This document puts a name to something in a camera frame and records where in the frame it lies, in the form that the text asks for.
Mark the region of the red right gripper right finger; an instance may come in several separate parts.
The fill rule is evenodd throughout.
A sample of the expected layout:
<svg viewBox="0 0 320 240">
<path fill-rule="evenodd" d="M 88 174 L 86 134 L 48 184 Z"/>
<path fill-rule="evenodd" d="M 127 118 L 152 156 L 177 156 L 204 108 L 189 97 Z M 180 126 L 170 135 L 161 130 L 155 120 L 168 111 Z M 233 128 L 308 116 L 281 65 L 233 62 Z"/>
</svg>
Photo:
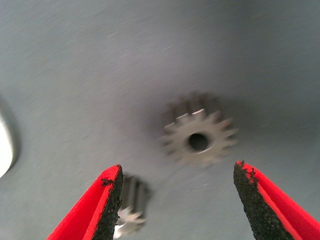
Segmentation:
<svg viewBox="0 0 320 240">
<path fill-rule="evenodd" d="M 255 239 L 320 238 L 320 223 L 256 167 L 237 161 L 233 183 Z"/>
</svg>

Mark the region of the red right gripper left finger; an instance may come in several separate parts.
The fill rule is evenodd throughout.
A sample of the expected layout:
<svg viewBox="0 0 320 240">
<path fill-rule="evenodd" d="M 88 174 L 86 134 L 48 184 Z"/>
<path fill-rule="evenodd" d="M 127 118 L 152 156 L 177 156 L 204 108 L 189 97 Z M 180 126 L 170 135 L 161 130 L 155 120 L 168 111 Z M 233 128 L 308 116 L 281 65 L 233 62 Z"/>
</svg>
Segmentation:
<svg viewBox="0 0 320 240">
<path fill-rule="evenodd" d="M 122 166 L 105 169 L 47 237 L 49 240 L 112 240 L 119 219 Z"/>
</svg>

